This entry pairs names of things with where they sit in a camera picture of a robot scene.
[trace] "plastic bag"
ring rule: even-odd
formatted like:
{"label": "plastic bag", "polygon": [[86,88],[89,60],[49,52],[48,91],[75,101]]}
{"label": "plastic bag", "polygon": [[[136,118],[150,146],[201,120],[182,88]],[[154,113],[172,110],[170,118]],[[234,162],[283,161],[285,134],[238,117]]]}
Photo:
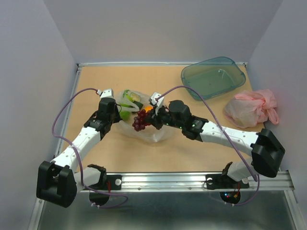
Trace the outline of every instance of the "plastic bag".
{"label": "plastic bag", "polygon": [[268,119],[276,125],[279,123],[276,107],[277,101],[270,90],[243,91],[225,106],[224,115],[239,128],[255,127]]}
{"label": "plastic bag", "polygon": [[124,135],[139,138],[147,142],[158,142],[170,138],[173,135],[173,128],[168,126],[163,126],[159,130],[153,126],[147,126],[145,130],[141,130],[139,132],[135,131],[132,127],[134,117],[137,116],[136,112],[140,111],[140,105],[143,105],[141,109],[150,106],[149,99],[149,95],[138,91],[125,90],[120,92],[116,97],[116,102],[120,105],[118,109],[120,111],[129,111],[130,117],[128,120],[120,121],[116,124],[118,130]]}

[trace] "wall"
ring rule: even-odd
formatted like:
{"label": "wall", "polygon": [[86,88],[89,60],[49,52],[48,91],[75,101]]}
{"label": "wall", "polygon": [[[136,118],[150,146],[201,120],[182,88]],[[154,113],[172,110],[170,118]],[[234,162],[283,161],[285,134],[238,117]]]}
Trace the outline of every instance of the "wall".
{"label": "wall", "polygon": [[280,124],[268,124],[286,149],[289,170],[307,223],[307,1],[284,0],[248,63],[254,89],[271,89]]}
{"label": "wall", "polygon": [[282,0],[44,0],[78,63],[247,61]]}
{"label": "wall", "polygon": [[0,229],[24,230],[76,65],[42,0],[2,1],[0,29]]}

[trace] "red grapes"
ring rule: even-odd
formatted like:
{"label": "red grapes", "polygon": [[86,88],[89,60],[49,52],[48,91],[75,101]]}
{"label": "red grapes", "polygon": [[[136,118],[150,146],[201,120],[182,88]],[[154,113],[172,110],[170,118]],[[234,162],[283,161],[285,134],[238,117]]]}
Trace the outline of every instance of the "red grapes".
{"label": "red grapes", "polygon": [[134,127],[134,130],[139,132],[141,130],[144,130],[145,129],[145,126],[149,126],[150,124],[149,123],[145,123],[145,120],[144,118],[146,117],[146,115],[149,114],[150,111],[146,112],[146,110],[141,110],[141,111],[138,111],[138,116],[136,116],[134,118],[134,122],[132,124],[132,126]]}

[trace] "teal plastic bin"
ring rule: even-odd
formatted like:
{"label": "teal plastic bin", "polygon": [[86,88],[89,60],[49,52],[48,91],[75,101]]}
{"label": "teal plastic bin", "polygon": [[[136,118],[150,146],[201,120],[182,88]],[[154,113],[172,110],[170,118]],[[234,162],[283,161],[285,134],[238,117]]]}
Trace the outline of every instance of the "teal plastic bin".
{"label": "teal plastic bin", "polygon": [[[193,88],[207,100],[242,86],[246,76],[232,59],[216,57],[185,67],[181,80],[183,85]],[[201,100],[193,91],[187,90],[195,100]]]}

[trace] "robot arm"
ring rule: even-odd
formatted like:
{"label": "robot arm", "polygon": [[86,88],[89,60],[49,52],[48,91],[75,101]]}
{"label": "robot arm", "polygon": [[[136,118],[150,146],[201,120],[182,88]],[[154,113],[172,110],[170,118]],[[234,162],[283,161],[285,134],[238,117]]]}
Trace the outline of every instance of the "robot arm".
{"label": "robot arm", "polygon": [[[193,116],[189,107],[182,101],[176,100],[166,108],[163,106],[164,98],[154,93],[150,98],[153,110],[146,117],[148,123],[157,129],[163,125],[182,129],[182,134],[189,139],[202,142],[213,142],[231,147],[223,131],[207,119]],[[223,127],[232,142],[241,151],[251,156],[247,163],[255,174],[275,177],[279,170],[285,150],[274,134],[262,129],[261,132],[246,132]],[[234,184],[251,176],[243,162],[230,162],[223,169],[219,183]]]}
{"label": "robot arm", "polygon": [[[77,138],[72,142],[83,160],[88,152],[110,131],[113,123],[121,120],[111,89],[104,90],[100,96],[98,110],[84,124]],[[68,207],[76,193],[83,190],[80,173],[74,174],[78,167],[77,156],[68,146],[51,162],[44,161],[38,169],[36,196],[54,204]],[[97,165],[89,165],[83,171],[86,185],[104,183],[106,170]]]}

